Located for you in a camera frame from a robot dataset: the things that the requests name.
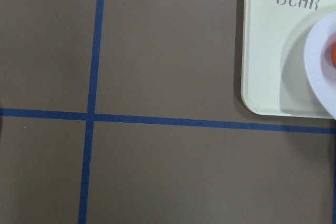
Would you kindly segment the white round plate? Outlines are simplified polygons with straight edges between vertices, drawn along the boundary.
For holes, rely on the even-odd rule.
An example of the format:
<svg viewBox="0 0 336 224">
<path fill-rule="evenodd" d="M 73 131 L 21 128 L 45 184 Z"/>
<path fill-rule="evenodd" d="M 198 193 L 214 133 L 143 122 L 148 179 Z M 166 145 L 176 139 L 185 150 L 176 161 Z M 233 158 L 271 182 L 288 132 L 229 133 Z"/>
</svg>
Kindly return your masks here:
<svg viewBox="0 0 336 224">
<path fill-rule="evenodd" d="M 335 12 L 320 19 L 309 31 L 304 47 L 304 67 L 310 87 L 332 119 L 335 119 Z"/>
</svg>

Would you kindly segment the orange mandarin fruit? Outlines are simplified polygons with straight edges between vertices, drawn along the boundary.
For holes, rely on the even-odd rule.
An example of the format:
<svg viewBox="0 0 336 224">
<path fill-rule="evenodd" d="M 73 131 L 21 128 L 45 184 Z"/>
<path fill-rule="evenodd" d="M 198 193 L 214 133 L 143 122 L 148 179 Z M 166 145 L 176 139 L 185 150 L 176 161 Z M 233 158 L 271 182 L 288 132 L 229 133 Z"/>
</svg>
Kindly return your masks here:
<svg viewBox="0 0 336 224">
<path fill-rule="evenodd" d="M 331 47 L 330 58 L 331 58 L 333 65 L 336 67 L 336 43 L 334 43 Z"/>
</svg>

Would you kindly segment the cream bear tray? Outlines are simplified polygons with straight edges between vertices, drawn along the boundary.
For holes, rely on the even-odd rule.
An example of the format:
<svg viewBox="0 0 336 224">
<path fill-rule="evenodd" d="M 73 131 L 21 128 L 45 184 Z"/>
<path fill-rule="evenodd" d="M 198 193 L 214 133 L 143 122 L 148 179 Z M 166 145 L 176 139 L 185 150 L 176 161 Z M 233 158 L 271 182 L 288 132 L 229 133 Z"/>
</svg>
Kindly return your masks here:
<svg viewBox="0 0 336 224">
<path fill-rule="evenodd" d="M 259 115 L 329 117 L 307 80 L 304 45 L 335 0 L 245 0 L 241 97 Z"/>
</svg>

